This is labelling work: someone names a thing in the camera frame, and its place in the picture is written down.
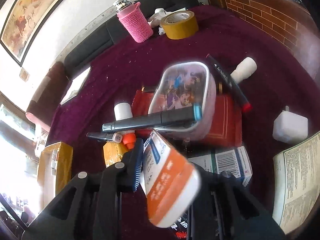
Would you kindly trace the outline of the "framed horse painting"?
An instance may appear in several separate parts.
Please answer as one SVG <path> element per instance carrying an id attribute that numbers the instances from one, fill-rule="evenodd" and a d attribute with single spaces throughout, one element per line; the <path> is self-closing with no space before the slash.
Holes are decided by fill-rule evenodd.
<path id="1" fill-rule="evenodd" d="M 15 0 L 1 31 L 1 45 L 21 66 L 37 33 L 63 0 Z"/>

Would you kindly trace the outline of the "orange white medicine box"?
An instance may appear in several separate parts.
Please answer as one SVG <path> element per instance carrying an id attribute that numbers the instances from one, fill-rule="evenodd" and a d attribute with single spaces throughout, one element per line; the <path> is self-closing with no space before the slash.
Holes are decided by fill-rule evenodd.
<path id="1" fill-rule="evenodd" d="M 196 167 L 157 131 L 144 143 L 143 177 L 148 218 L 158 228 L 172 226 L 201 188 Z"/>

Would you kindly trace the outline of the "white power adapter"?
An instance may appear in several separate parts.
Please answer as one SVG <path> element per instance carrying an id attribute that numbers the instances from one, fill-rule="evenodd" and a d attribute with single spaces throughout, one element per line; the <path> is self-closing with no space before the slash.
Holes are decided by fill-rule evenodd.
<path id="1" fill-rule="evenodd" d="M 289 106 L 285 106 L 274 120 L 272 136 L 287 144 L 302 142 L 308 137 L 308 119 L 291 112 Z"/>

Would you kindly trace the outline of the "black marker blue cap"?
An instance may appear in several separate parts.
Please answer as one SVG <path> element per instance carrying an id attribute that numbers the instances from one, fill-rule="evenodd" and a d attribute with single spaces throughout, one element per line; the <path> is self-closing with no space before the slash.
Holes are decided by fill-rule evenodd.
<path id="1" fill-rule="evenodd" d="M 148 115 L 142 115 L 132 118 L 129 123 L 129 130 L 156 128 L 170 125 L 182 125 L 202 119 L 202 108 L 198 104 L 190 107 L 172 109 Z M 103 132 L 120 132 L 122 128 L 119 122 L 109 122 L 102 125 Z"/>

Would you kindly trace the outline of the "maroon velvet tablecloth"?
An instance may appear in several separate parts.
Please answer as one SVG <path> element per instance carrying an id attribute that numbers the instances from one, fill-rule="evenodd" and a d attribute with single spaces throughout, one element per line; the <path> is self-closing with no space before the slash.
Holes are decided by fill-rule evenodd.
<path id="1" fill-rule="evenodd" d="M 257 70 L 240 82 L 252 105 L 242 116 L 242 139 L 253 168 L 249 191 L 266 210 L 274 206 L 273 157 L 288 144 L 273 138 L 273 123 L 285 107 L 308 119 L 309 133 L 319 131 L 319 89 L 284 45 L 227 10 L 210 5 L 193 9 L 199 31 L 182 40 L 157 36 L 143 43 L 123 39 L 93 62 L 78 95 L 57 108 L 47 142 L 73 148 L 72 175 L 105 169 L 102 143 L 87 137 L 112 122 L 114 106 L 131 103 L 142 87 L 171 93 L 191 73 L 204 74 L 212 55 L 232 72 L 247 57 Z"/>

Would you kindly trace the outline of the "white folded paper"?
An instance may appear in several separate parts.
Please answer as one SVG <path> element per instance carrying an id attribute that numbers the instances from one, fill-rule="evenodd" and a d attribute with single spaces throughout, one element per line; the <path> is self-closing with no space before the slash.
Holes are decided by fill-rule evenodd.
<path id="1" fill-rule="evenodd" d="M 91 67 L 88 67 L 86 70 L 84 70 L 80 75 L 78 75 L 72 82 L 67 90 L 67 93 L 63 97 L 63 99 L 60 102 L 60 105 L 63 105 L 67 103 L 68 101 L 72 100 L 74 97 L 78 95 L 82 87 L 84 86 L 89 73 L 91 71 Z"/>

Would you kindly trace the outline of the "cartoon fairy clear pouch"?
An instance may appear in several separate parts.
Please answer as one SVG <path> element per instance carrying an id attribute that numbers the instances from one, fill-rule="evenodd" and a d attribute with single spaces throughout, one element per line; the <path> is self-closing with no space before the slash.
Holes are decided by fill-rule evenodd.
<path id="1" fill-rule="evenodd" d="M 155 128 L 157 132 L 175 139 L 197 141 L 209 133 L 215 112 L 215 100 L 216 84 L 207 65 L 199 61 L 179 63 L 164 71 L 148 113 L 200 105 L 200 121 Z"/>

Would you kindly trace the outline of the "crumpled white tissue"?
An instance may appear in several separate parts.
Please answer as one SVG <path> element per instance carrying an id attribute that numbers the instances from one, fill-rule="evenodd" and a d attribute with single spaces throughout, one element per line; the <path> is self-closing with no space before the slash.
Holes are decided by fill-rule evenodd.
<path id="1" fill-rule="evenodd" d="M 155 9 L 155 13 L 148 19 L 148 24 L 151 28 L 158 27 L 159 35 L 164 35 L 165 31 L 161 27 L 161 20 L 167 15 L 167 12 L 163 8 Z"/>

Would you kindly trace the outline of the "printed instruction leaflet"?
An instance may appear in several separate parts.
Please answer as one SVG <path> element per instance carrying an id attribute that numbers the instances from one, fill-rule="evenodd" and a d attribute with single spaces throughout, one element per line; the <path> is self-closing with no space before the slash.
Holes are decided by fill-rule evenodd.
<path id="1" fill-rule="evenodd" d="M 300 227 L 319 197 L 319 133 L 273 157 L 272 218 L 283 232 Z"/>

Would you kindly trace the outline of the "black marker red cap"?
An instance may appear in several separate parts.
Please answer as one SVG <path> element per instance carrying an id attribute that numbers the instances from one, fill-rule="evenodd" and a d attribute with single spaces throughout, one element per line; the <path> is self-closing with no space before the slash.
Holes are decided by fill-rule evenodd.
<path id="1" fill-rule="evenodd" d="M 252 105 L 248 101 L 247 97 L 244 95 L 239 85 L 237 85 L 236 82 L 233 80 L 231 75 L 224 70 L 222 65 L 216 59 L 214 59 L 212 55 L 208 54 L 206 56 L 206 59 L 208 60 L 210 67 L 220 75 L 225 86 L 227 86 L 230 92 L 233 94 L 233 97 L 240 106 L 241 111 L 243 113 L 250 112 L 253 109 Z"/>

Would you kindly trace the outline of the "yellow tape roll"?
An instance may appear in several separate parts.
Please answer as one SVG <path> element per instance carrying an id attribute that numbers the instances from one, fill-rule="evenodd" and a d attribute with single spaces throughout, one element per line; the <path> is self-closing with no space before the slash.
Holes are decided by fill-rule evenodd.
<path id="1" fill-rule="evenodd" d="M 199 31 L 194 12 L 189 10 L 173 12 L 162 18 L 161 27 L 171 40 L 191 37 Z"/>

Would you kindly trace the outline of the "black marker white caps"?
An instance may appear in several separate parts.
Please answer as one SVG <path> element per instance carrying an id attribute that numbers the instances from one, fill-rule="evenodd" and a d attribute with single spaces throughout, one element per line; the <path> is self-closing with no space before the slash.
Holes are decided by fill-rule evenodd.
<path id="1" fill-rule="evenodd" d="M 123 136 L 120 133 L 106 133 L 106 132 L 101 132 L 101 133 L 89 132 L 86 134 L 86 137 L 91 139 L 96 139 L 99 141 L 112 141 L 118 144 L 121 143 L 123 139 Z"/>

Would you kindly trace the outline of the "black leather sofa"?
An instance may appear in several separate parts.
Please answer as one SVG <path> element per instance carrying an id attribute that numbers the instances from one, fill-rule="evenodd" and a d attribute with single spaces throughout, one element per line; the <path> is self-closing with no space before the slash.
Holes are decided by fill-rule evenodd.
<path id="1" fill-rule="evenodd" d="M 140 9 L 145 18 L 150 18 L 157 8 L 166 11 L 176 11 L 178 9 L 190 9 L 199 5 L 198 0 L 138 0 Z M 69 80 L 73 80 L 80 75 L 85 66 L 88 65 L 103 51 L 118 44 L 122 39 L 129 36 L 128 31 L 119 22 L 117 16 L 111 17 L 101 24 L 83 41 L 80 42 L 64 60 L 65 73 Z"/>

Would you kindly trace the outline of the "pink sleeved water bottle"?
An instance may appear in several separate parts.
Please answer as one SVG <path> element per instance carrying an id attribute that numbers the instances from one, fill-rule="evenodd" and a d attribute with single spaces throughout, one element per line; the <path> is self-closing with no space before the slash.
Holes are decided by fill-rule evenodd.
<path id="1" fill-rule="evenodd" d="M 118 20 L 137 43 L 142 43 L 153 35 L 153 30 L 140 9 L 140 2 L 117 0 L 113 6 Z"/>

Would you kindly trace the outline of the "yellow-rimmed cardboard box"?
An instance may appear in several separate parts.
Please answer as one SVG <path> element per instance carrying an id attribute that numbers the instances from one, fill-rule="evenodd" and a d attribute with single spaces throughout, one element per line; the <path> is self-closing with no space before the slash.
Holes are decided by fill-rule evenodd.
<path id="1" fill-rule="evenodd" d="M 37 182 L 41 189 L 40 209 L 43 210 L 71 180 L 73 148 L 57 142 L 44 148 L 40 155 Z"/>

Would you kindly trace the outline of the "yellow paper packet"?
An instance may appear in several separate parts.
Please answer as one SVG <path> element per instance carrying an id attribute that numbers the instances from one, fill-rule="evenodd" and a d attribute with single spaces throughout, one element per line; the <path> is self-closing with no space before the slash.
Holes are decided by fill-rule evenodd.
<path id="1" fill-rule="evenodd" d="M 122 142 L 118 144 L 116 142 L 108 141 L 103 146 L 104 161 L 106 167 L 120 162 L 123 158 L 123 155 L 128 151 L 128 148 Z"/>

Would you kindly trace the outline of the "white blue medicine box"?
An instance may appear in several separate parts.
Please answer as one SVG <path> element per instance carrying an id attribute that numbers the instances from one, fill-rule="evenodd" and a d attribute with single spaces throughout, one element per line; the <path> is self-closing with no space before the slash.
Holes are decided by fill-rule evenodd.
<path id="1" fill-rule="evenodd" d="M 245 146 L 206 150 L 188 158 L 204 170 L 216 174 L 231 172 L 246 187 L 253 175 L 252 165 Z"/>

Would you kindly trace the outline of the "black snack packet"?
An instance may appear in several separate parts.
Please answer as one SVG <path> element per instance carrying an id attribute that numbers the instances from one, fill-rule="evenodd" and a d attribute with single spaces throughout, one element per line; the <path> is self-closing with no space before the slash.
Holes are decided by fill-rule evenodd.
<path id="1" fill-rule="evenodd" d="M 178 219 L 171 225 L 170 230 L 177 239 L 187 239 L 188 237 L 188 214 L 185 211 Z"/>

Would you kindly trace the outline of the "red booklet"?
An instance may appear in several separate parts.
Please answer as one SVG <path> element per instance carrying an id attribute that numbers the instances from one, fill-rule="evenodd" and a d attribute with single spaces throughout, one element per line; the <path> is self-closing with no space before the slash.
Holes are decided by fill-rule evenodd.
<path id="1" fill-rule="evenodd" d="M 131 110 L 134 117 L 146 115 L 153 93 L 137 90 Z M 242 116 L 240 107 L 229 94 L 216 96 L 215 113 L 209 133 L 199 141 L 202 144 L 222 147 L 242 145 Z"/>

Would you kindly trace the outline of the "white tube orange cap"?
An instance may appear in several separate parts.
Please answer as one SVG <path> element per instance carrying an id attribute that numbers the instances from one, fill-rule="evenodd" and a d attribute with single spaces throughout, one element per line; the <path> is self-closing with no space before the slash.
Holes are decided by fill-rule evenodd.
<path id="1" fill-rule="evenodd" d="M 116 122 L 120 123 L 122 130 L 119 132 L 122 134 L 122 143 L 129 149 L 133 149 L 136 142 L 136 135 L 134 130 L 129 130 L 129 123 L 133 118 L 131 105 L 127 102 L 118 103 L 114 106 L 114 115 Z"/>

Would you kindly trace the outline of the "small white bottle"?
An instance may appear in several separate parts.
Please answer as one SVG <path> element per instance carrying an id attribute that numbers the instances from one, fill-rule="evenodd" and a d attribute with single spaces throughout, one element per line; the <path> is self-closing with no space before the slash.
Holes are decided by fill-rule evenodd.
<path id="1" fill-rule="evenodd" d="M 239 84 L 249 78 L 257 70 L 257 64 L 251 57 L 243 59 L 231 73 L 232 79 Z"/>

